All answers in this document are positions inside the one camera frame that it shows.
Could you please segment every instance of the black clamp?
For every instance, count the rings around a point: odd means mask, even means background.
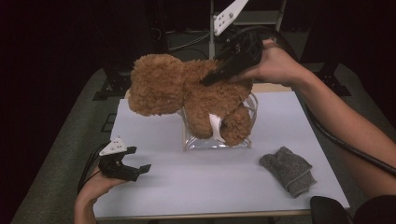
[[[238,32],[224,32],[225,44],[216,60],[222,61],[216,70],[210,71],[200,83],[210,86],[213,83],[236,76],[245,69],[256,65],[262,58],[264,48],[259,32],[254,29]]]
[[[122,159],[125,155],[134,154],[135,152],[136,147],[128,147],[124,152],[102,156],[99,160],[99,169],[103,175],[109,178],[135,182],[140,175],[147,173],[151,167],[151,164],[147,164],[137,169],[122,163]]]

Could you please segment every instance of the gray cloth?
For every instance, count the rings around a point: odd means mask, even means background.
[[[309,191],[309,187],[317,183],[311,175],[312,165],[286,147],[282,147],[275,154],[264,155],[260,159],[260,164],[280,182],[293,198]]]

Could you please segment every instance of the dark sleeve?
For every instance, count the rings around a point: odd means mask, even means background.
[[[396,195],[375,197],[364,203],[353,218],[354,224],[396,223]]]

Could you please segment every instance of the table surface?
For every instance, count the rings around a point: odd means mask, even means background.
[[[115,187],[94,206],[98,219],[249,217],[309,214],[309,199],[326,196],[349,207],[293,91],[256,92],[258,117],[252,148],[182,149],[179,115],[142,117],[120,100],[111,138],[119,136],[134,155],[123,163],[152,164],[148,173]],[[294,199],[259,159],[288,147],[313,165],[318,181]]]

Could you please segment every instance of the brown teddy bear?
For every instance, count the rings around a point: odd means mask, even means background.
[[[190,133],[200,139],[213,135],[209,114],[221,118],[219,133],[233,147],[250,135],[251,121],[243,102],[252,89],[250,80],[200,83],[219,61],[182,62],[168,54],[150,54],[134,62],[128,103],[143,115],[172,114],[184,108]]]

